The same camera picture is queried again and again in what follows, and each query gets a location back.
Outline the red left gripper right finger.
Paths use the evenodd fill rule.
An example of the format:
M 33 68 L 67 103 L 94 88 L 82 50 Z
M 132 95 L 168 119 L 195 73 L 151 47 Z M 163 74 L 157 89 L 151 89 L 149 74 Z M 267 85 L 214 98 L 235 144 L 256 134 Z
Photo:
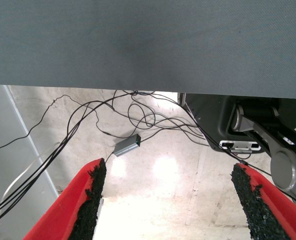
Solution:
M 296 240 L 296 205 L 255 169 L 236 163 L 231 172 L 253 240 Z

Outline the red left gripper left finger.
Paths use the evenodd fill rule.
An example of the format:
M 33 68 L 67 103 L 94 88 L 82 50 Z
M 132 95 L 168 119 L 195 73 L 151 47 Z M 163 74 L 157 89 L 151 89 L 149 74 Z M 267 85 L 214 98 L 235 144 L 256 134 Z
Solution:
M 24 239 L 93 239 L 106 173 L 103 158 L 84 165 Z

